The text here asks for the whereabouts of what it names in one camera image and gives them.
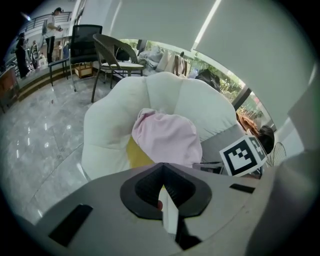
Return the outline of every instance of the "pink cloth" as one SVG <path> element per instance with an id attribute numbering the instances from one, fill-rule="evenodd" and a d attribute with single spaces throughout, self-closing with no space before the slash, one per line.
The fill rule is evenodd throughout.
<path id="1" fill-rule="evenodd" d="M 132 137 L 155 163 L 173 163 L 192 168 L 200 163 L 202 148 L 195 125 L 177 114 L 143 108 L 132 129 Z"/>

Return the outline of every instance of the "marble floor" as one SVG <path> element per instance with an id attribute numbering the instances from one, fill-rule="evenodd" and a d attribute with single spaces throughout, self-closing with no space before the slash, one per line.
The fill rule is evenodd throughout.
<path id="1" fill-rule="evenodd" d="M 100 76 L 95 101 L 109 92 Z M 57 80 L 0 115 L 0 181 L 12 210 L 36 223 L 87 182 L 81 167 L 83 124 L 94 77 Z"/>

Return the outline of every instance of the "person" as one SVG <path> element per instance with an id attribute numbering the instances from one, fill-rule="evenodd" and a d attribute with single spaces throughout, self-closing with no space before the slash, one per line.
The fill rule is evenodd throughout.
<path id="1" fill-rule="evenodd" d="M 38 56 L 38 45 L 37 45 L 37 41 L 34 40 L 32 42 L 32 46 L 31 46 L 31 56 L 32 56 L 32 65 L 33 65 L 33 68 L 34 69 L 37 69 L 38 67 L 38 64 L 37 64 L 37 61 L 35 59 L 35 56 L 34 54 L 36 54 Z"/>
<path id="2" fill-rule="evenodd" d="M 47 45 L 46 58 L 48 64 L 52 62 L 52 52 L 54 51 L 55 44 L 55 32 L 63 30 L 60 26 L 55 26 L 56 16 L 58 16 L 60 13 L 62 13 L 62 9 L 60 7 L 56 8 L 54 12 L 49 16 L 46 23 L 44 38 Z"/>
<path id="3" fill-rule="evenodd" d="M 26 51 L 24 49 L 25 33 L 20 33 L 17 38 L 18 43 L 15 46 L 16 62 L 18 65 L 20 78 L 24 78 L 29 73 L 26 62 Z"/>

